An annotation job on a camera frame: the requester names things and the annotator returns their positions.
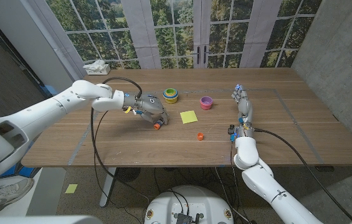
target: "window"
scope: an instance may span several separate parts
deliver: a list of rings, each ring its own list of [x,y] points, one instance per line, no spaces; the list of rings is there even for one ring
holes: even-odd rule
[[[194,68],[193,0],[151,0],[162,68]]]
[[[212,0],[208,68],[238,68],[253,0]]]
[[[283,0],[260,67],[291,67],[321,0]]]
[[[120,0],[46,0],[84,63],[140,68]]]

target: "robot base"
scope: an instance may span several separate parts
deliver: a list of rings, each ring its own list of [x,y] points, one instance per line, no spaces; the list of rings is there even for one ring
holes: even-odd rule
[[[179,223],[177,218],[184,218],[190,222],[182,223],[196,223],[199,217],[199,224],[232,224],[234,219],[232,212],[226,201],[214,192],[199,186],[182,185],[173,187],[173,191],[183,195],[177,195],[183,206],[184,215],[181,213],[180,202],[172,192],[163,192],[158,195],[148,206],[145,213],[144,224],[165,224],[165,223]],[[189,208],[189,216],[191,218],[185,219],[187,210]]]

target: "wooden table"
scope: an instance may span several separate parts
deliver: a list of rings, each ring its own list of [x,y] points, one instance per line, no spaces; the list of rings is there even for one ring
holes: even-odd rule
[[[227,129],[237,124],[237,104],[231,98],[236,84],[248,89],[254,107],[253,126],[273,131],[289,141],[311,165],[352,166],[352,134],[290,68],[113,70],[111,77],[126,77],[146,93],[157,94],[170,114],[167,126],[155,130],[140,116],[109,111],[97,136],[100,157],[108,167],[229,166],[231,142]],[[87,76],[100,83],[109,76]],[[130,83],[114,80],[113,89],[136,93]],[[161,94],[179,91],[169,105]],[[200,108],[202,96],[213,106]],[[194,110],[198,122],[183,124],[180,112]],[[95,128],[103,113],[95,119]],[[90,167],[93,147],[88,129],[90,106],[74,111],[44,131],[25,155],[27,167]],[[203,141],[196,134],[204,133]],[[259,155],[270,166],[302,162],[277,138],[255,133]]]

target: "tissue box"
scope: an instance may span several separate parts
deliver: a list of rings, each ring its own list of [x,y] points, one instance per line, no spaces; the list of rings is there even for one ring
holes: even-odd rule
[[[101,70],[90,70],[86,68],[87,74],[89,75],[108,75],[110,70],[111,70],[111,67],[109,66],[109,64],[105,64],[104,68]]]

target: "white curtain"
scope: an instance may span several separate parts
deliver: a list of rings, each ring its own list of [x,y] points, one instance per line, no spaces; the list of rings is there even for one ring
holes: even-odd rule
[[[75,81],[86,76],[83,60],[47,3],[44,0],[21,0],[21,2],[57,54],[69,77]]]

